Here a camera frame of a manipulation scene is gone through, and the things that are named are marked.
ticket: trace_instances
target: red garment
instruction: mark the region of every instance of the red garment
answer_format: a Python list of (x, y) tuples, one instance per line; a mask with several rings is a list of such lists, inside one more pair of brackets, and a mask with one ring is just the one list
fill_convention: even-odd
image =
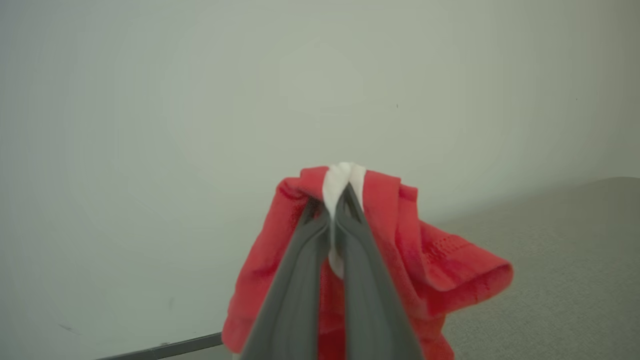
[[(240, 271), (222, 330), (240, 353), (309, 197), (322, 199), (326, 167), (308, 168), (276, 189), (262, 232)], [(364, 213), (402, 299), (424, 357), (453, 359), (442, 336), (445, 315), (484, 301), (513, 278), (508, 261), (418, 219), (418, 190), (400, 178), (367, 171)], [(327, 261), (321, 271), (318, 358), (345, 358), (344, 288)]]

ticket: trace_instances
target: baseboard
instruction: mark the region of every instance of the baseboard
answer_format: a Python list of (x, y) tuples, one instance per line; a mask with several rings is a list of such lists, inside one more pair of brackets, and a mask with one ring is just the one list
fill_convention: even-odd
[(162, 345), (142, 351), (130, 352), (113, 357), (105, 357), (100, 360), (158, 360), (166, 357), (186, 354), (204, 348), (217, 347), (222, 345), (222, 334), (211, 334), (191, 340), (180, 341), (179, 343)]

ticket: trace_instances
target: red fabric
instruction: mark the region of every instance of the red fabric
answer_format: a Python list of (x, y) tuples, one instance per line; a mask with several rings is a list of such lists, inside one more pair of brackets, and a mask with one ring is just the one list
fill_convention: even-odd
[[(236, 282), (224, 344), (240, 353), (309, 197), (322, 199), (326, 167), (302, 170), (276, 189), (262, 232)], [(453, 359), (442, 336), (445, 315), (505, 289), (511, 264), (418, 219), (418, 190), (397, 177), (367, 171), (364, 213), (428, 360)], [(320, 360), (345, 358), (344, 288), (327, 261), (321, 274)]]

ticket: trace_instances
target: gray baseboard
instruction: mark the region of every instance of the gray baseboard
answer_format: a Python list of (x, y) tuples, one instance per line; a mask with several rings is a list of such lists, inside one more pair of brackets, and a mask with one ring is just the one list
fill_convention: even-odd
[(179, 343), (167, 344), (142, 351), (130, 352), (118, 356), (105, 357), (100, 360), (158, 360), (166, 357), (186, 354), (204, 348), (217, 347), (222, 345), (222, 334), (211, 334), (191, 340), (180, 341)]

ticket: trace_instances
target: white fabric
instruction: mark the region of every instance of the white fabric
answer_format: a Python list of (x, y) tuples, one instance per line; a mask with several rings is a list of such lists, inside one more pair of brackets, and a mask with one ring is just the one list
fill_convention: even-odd
[[(364, 210), (364, 204), (362, 202), (362, 190), (364, 188), (364, 175), (367, 173), (367, 169), (357, 165), (355, 163), (339, 163), (337, 165), (330, 165), (329, 170), (324, 175), (324, 182), (322, 185), (322, 196), (324, 206), (331, 215), (331, 221), (333, 226), (333, 219), (335, 217), (335, 208), (338, 205), (338, 199), (342, 195), (342, 192), (347, 187), (347, 184), (351, 183), (360, 207)], [(341, 279), (344, 277), (344, 262), (338, 255), (335, 248), (335, 238), (333, 237), (333, 231), (331, 231), (331, 249), (329, 250), (329, 265), (331, 269)]]

